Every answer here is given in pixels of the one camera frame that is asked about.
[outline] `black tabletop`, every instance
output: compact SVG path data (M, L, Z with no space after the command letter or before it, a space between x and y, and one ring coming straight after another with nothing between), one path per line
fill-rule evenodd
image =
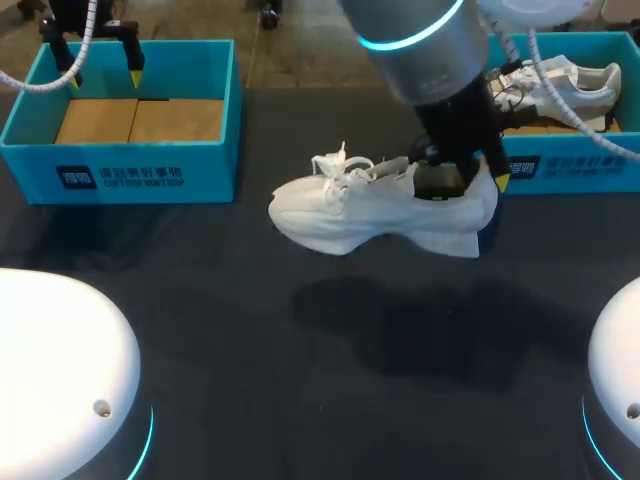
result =
M250 91L244 123L231 205L30 207L0 166L2 266L93 285L136 333L154 478L580 478L589 336L640 272L640 196L508 197L475 261L387 237L327 257L271 227L271 191L343 139L405 152L413 113Z

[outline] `shoe tongue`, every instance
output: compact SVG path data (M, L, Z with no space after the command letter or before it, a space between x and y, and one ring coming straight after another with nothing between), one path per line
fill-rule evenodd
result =
M398 157L393 160L379 163L375 167L371 167L367 172L374 174L376 178L386 177L387 175L397 175L404 172L409 166L407 157Z
M543 64L547 76L552 82L568 80L574 87L578 86L578 67L564 55L545 60Z
M398 175L395 178L396 185L403 192L405 192L407 195L410 195L412 197L414 197L416 194L416 186L413 181L413 177L416 174L417 168L418 168L418 164L412 163L411 165L409 165L409 168L407 168L407 170L403 174Z
M393 182L395 182L402 191L413 196L415 194L413 176L417 167L417 163L409 165L409 159L407 157L398 157L387 162L379 163L375 167L368 169L367 172L375 174L376 179L395 176L395 178L392 179Z

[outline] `blue box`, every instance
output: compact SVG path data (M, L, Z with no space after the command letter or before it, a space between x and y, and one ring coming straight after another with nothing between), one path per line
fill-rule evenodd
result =
M20 93L0 138L0 153L30 204L220 203L234 197L242 87L233 41L141 42L146 65L135 89L119 42L93 42L82 88ZM74 54L79 43L71 43ZM43 45L28 83L59 78ZM55 145L72 99L224 100L219 141ZM154 182L121 182L106 172L152 169Z
M522 58L527 37L514 35ZM566 55L583 67L622 68L622 94L615 110L624 133L604 134L610 141L640 152L640 51L624 32L538 34L542 58ZM489 68L505 63L498 42L490 38ZM627 160L595 145L582 134L504 137L511 159L507 194L596 193L640 191L640 162Z

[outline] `sneaker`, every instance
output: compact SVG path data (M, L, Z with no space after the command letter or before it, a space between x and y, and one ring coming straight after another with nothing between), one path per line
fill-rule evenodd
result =
M314 174L273 192L269 216L286 237L311 250L345 255L386 233L444 255L480 256L480 233L493 218L498 189L486 164L462 197L414 197L418 164L407 157L374 165L340 152L312 159Z
M607 68L583 68L560 55L543 62L549 80L564 101L593 130L606 130L606 114L613 109L622 90L622 70L616 63ZM545 91L531 60L509 75L491 82L496 103L503 110L535 105L538 115L564 124L567 120Z

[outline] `blue glowing ring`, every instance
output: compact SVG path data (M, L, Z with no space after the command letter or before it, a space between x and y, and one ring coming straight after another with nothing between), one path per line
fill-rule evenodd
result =
M136 464L136 467L131 472L131 475L127 477L127 480L133 480L133 477L136 476L140 467L142 467L142 463L144 462L144 457L147 456L147 452L149 451L149 445L151 445L151 435L153 434L153 407L151 407L151 424L149 425L149 435L147 436L147 443L144 446L144 450L142 451L142 455L140 455L140 459Z
M362 37L360 37L360 44L368 49L373 50L374 52L392 52L394 50L400 50L402 48L410 47L411 45L415 45L418 42L421 42L429 35L436 32L440 27L442 27L445 23L447 23L451 17L455 15L455 13L460 9L464 0L456 0L456 3L445 13L440 20L435 23L432 23L427 28L422 30L415 35L412 35L404 40L398 40L396 42L370 42Z
M622 477L618 475L616 471L611 467L611 465L609 465L609 463L604 459L604 457L600 453L600 450L598 450L598 447L596 447L596 442L593 441L593 437L591 436L591 432L589 431L589 425L587 424L587 414L585 413L585 410L584 410L584 397L582 397L582 419L584 420L584 428L587 431L587 436L589 437L589 441L591 441L591 446L593 447L595 452L598 454L598 457L600 457L600 460L602 461L603 465L607 467L609 472L611 472L611 475L613 475L616 478L616 480L622 480Z

